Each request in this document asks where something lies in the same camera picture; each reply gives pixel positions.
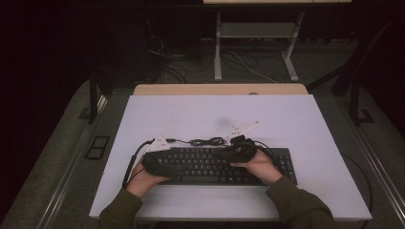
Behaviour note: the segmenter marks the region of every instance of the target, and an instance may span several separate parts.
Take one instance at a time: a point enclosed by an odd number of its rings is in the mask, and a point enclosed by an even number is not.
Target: person's left hand
[[[155,185],[168,180],[167,177],[154,176],[146,172],[142,165],[143,156],[132,170],[126,190],[138,198],[143,198]]]

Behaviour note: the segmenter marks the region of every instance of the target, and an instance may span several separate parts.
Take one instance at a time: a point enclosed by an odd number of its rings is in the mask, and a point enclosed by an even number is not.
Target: person's right hand
[[[273,184],[283,175],[274,167],[270,158],[261,150],[247,163],[230,163],[233,167],[246,168],[251,174],[261,179],[265,184]]]

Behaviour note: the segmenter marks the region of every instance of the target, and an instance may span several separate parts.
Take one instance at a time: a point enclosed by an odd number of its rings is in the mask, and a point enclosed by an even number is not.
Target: black keyboard
[[[171,148],[159,152],[162,164],[180,167],[178,175],[161,184],[194,185],[265,185],[245,168],[235,168],[225,159],[218,157],[221,148]],[[285,170],[286,176],[295,184],[297,179],[287,148],[269,149]]]

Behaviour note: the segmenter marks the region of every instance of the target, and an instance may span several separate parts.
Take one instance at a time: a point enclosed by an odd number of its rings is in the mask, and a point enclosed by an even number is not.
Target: black surface
[[[2,3],[0,220],[86,79],[69,5]]]

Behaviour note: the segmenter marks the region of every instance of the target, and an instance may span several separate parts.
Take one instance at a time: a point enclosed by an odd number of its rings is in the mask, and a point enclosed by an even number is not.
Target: sleeve
[[[291,229],[338,228],[328,206],[317,196],[298,189],[287,177],[277,180],[266,194],[274,202],[280,220]]]
[[[140,198],[121,189],[101,213],[99,228],[133,228],[134,216],[142,206]]]

